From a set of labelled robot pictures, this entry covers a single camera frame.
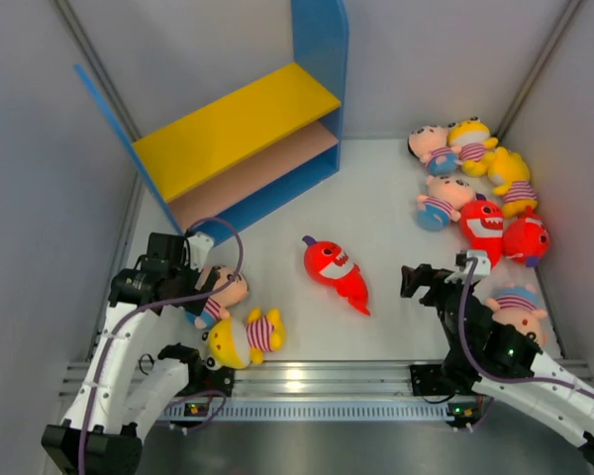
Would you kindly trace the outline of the red shark plush mouth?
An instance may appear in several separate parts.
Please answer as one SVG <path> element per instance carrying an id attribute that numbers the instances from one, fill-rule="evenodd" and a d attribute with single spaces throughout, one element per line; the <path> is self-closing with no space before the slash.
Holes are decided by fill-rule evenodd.
<path id="1" fill-rule="evenodd" d="M 474 200 L 464 205 L 458 226 L 469 247 L 485 251 L 491 267 L 495 267 L 502 255 L 504 216 L 501 209 L 487 200 Z"/>

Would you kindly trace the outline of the red shark plush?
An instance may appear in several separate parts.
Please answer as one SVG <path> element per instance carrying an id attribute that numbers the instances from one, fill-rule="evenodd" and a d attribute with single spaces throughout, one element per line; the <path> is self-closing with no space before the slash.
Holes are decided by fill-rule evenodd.
<path id="1" fill-rule="evenodd" d="M 369 291 L 360 267 L 338 244 L 303 236 L 306 244 L 303 264 L 308 276 L 319 284 L 334 288 L 355 310 L 370 316 Z"/>
<path id="2" fill-rule="evenodd" d="M 537 267 L 550 247 L 550 235 L 542 220 L 532 207 L 513 222 L 502 238 L 504 256 L 527 268 Z"/>

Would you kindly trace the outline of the boy doll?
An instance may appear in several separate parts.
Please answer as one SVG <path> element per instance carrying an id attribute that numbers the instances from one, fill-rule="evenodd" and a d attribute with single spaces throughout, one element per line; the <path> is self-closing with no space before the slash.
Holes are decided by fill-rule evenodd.
<path id="1" fill-rule="evenodd" d="M 498 324 L 512 326 L 539 346 L 546 345 L 547 333 L 543 321 L 547 311 L 540 306 L 535 286 L 507 283 L 488 297 L 485 305 L 492 311 L 492 318 Z"/>
<path id="2" fill-rule="evenodd" d="M 449 128 L 427 125 L 408 135 L 408 150 L 432 176 L 451 174 L 461 166 L 461 147 L 448 144 L 448 133 Z"/>
<path id="3" fill-rule="evenodd" d="M 232 277 L 235 278 L 235 281 L 226 289 L 212 295 L 199 316 L 188 315 L 194 327 L 199 330 L 208 330 L 219 321 L 229 318 L 231 316 L 229 308 L 241 302 L 248 295 L 248 283 L 245 277 L 226 265 L 206 265 L 200 275 L 201 285 L 206 283 L 212 272 L 217 273 L 218 278 L 211 290 L 222 287 Z"/>
<path id="4" fill-rule="evenodd" d="M 427 191 L 416 198 L 418 225 L 439 232 L 459 221 L 460 210 L 476 198 L 476 191 L 465 180 L 451 175 L 429 176 Z"/>

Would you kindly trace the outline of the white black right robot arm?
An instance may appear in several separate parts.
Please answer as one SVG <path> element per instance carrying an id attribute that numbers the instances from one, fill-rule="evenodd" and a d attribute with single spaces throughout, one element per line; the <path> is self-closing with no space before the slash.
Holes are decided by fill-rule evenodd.
<path id="1" fill-rule="evenodd" d="M 544 424 L 594 466 L 594 388 L 544 350 L 546 316 L 530 285 L 509 283 L 485 302 L 465 271 L 429 264 L 401 269 L 400 294 L 436 310 L 449 351 L 441 367 L 447 388 L 498 400 Z"/>

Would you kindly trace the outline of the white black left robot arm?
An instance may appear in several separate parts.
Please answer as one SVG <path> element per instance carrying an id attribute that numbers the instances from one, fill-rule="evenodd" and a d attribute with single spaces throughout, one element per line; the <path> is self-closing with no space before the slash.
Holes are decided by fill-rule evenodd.
<path id="1" fill-rule="evenodd" d="M 73 403 L 46 426 L 42 446 L 63 474 L 133 474 L 144 441 L 179 395 L 206 390 L 208 370 L 198 349 L 175 339 L 160 343 L 148 376 L 131 386 L 148 340 L 163 337 L 207 302 L 218 275 L 200 279 L 214 241 L 202 233 L 153 233 L 136 267 L 111 283 L 103 330 Z"/>

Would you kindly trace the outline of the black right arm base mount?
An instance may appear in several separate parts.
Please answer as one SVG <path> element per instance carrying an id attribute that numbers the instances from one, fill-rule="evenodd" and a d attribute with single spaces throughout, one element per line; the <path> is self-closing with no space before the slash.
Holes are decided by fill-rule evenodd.
<path id="1" fill-rule="evenodd" d="M 470 388 L 448 380 L 439 364 L 413 364 L 409 367 L 412 393 L 419 397 L 470 396 Z"/>

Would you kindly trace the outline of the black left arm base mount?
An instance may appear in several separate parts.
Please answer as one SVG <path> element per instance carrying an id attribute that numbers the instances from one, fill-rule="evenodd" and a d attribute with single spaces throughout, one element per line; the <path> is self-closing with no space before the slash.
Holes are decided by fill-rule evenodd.
<path id="1" fill-rule="evenodd" d="M 177 396 L 191 396 L 209 390 L 220 391 L 231 396 L 234 384 L 234 369 L 222 367 L 218 370 L 211 370 L 200 363 L 189 370 L 188 384 L 177 393 Z"/>

